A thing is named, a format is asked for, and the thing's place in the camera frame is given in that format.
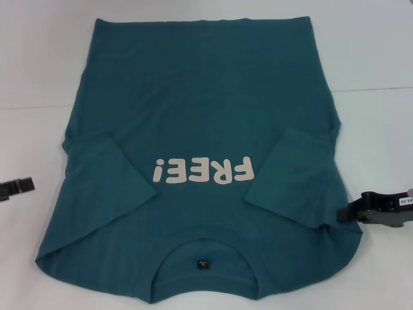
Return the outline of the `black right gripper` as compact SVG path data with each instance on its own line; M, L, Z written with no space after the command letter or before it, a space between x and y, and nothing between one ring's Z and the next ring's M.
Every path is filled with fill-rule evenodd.
M412 221L412 190L395 194L367 191L345 208L337 210L339 223L358 221L364 224L403 227Z

